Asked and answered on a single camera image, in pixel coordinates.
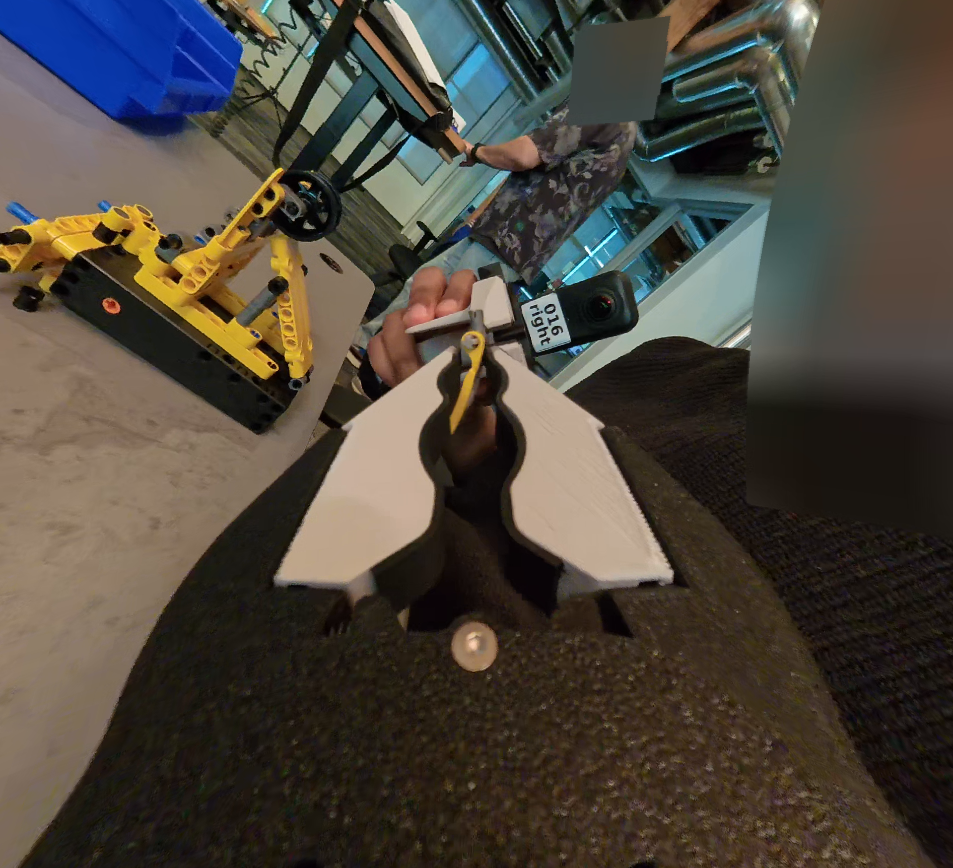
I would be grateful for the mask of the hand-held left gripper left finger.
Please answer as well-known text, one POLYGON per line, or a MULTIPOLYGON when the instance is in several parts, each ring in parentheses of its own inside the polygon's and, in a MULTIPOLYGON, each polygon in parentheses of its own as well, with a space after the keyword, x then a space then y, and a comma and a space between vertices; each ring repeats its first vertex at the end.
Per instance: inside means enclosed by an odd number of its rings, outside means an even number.
POLYGON ((445 350, 345 426, 275 586, 391 604, 413 604, 435 586, 449 481, 441 459, 460 374, 459 354, 445 350))

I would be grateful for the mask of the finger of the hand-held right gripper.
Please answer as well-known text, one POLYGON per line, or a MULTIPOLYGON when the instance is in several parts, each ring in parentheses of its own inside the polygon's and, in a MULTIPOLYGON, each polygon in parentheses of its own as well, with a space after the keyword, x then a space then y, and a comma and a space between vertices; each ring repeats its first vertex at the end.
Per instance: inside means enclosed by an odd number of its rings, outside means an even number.
POLYGON ((510 290, 501 277, 477 280, 471 293, 471 328, 485 333, 505 330, 515 323, 510 290))
POLYGON ((459 342, 465 333, 476 329, 482 331, 482 313, 460 312, 438 317, 427 323, 421 323, 406 329, 418 346, 425 344, 447 345, 459 342))

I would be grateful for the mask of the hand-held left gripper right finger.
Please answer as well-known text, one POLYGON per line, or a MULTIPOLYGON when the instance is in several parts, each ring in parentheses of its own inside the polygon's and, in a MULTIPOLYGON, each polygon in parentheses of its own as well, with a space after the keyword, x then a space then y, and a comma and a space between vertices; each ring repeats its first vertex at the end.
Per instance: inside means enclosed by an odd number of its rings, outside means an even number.
POLYGON ((603 438, 603 423, 504 352, 499 409, 518 445, 506 485, 516 538, 561 566, 556 599, 669 586, 674 569, 603 438))

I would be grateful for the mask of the yellow curved toy panel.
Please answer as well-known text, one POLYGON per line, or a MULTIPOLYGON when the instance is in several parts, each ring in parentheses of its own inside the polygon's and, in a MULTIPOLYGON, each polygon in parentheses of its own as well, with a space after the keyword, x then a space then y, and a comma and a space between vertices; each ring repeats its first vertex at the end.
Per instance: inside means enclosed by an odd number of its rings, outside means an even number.
MULTIPOLYGON (((461 346, 469 349, 478 347, 486 349, 485 334, 473 329, 459 339, 459 348, 461 346)), ((456 434, 467 410, 471 407, 483 374, 484 368, 480 370, 479 374, 460 374, 459 393, 449 416, 449 431, 452 435, 456 434)))

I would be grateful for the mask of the yellow black toy crane model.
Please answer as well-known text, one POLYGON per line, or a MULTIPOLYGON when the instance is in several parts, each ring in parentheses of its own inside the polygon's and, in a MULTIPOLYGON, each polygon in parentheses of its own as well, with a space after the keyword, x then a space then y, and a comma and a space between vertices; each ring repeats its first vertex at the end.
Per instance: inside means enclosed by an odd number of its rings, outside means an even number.
POLYGON ((187 242, 140 204, 43 219, 6 211, 1 267, 33 274, 12 303, 68 311, 242 427, 265 433, 315 367, 300 251, 333 231, 338 190, 316 171, 277 169, 227 223, 187 242))

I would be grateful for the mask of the person's right hand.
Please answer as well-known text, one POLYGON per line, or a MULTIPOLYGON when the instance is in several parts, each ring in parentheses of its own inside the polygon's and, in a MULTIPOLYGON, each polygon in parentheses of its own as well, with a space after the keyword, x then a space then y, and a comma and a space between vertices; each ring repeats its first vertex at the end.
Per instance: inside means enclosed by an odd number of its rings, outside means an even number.
MULTIPOLYGON (((476 275, 470 270, 446 276, 438 267, 421 269, 411 281, 408 305, 388 313, 380 331, 366 349, 365 370, 386 390, 410 378, 422 366, 408 329, 436 318, 467 310, 476 275)), ((443 450, 444 462, 457 486, 462 486, 482 462, 494 453, 496 415, 488 380, 483 378, 459 427, 443 450)))

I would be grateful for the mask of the black office chair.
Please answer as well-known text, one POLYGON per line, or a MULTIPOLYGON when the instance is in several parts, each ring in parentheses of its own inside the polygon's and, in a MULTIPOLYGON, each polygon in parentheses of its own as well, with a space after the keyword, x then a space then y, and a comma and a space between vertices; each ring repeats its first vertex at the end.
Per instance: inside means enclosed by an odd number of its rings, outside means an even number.
POLYGON ((395 244, 388 249, 393 273, 401 282, 410 279, 423 263, 429 260, 435 246, 439 245, 438 237, 427 224, 417 220, 416 225, 420 230, 420 237, 414 245, 395 244))

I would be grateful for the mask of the wooden top desk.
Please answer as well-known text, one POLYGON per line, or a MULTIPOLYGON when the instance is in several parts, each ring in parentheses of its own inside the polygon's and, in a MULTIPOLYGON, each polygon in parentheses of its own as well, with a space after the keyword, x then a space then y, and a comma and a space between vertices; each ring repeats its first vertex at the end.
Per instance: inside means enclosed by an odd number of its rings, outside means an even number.
POLYGON ((450 101, 440 94, 439 85, 424 76, 397 21, 384 21, 383 16, 390 15, 384 0, 290 0, 290 7, 311 29, 316 48, 275 141, 275 168, 280 167, 285 147, 302 126, 305 113, 332 67, 352 56, 359 68, 351 88, 292 164, 281 172, 281 184, 290 194, 308 206, 330 203, 382 171, 397 159, 402 142, 368 171, 356 175, 393 125, 399 125, 409 138, 433 149, 445 163, 453 163, 462 155, 462 141, 450 101), (373 99, 383 105, 383 114, 333 177, 321 174, 322 165, 373 99))

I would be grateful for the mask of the blue storage bin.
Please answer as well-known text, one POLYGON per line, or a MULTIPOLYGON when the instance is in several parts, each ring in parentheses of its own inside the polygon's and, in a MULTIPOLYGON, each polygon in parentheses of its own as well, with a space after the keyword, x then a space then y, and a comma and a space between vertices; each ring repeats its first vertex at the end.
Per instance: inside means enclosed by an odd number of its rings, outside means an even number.
POLYGON ((118 121, 218 112, 243 54, 199 0, 1 0, 1 31, 118 121))

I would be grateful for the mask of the silver ventilation duct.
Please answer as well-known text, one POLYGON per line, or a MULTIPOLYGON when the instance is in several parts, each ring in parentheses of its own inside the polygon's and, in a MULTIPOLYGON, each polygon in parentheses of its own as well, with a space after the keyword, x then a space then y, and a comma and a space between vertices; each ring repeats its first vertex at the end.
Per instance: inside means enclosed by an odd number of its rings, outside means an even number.
POLYGON ((637 157, 661 162, 757 134, 780 160, 818 19, 816 0, 749 0, 674 45, 662 74, 668 91, 654 119, 675 124, 640 134, 637 157))

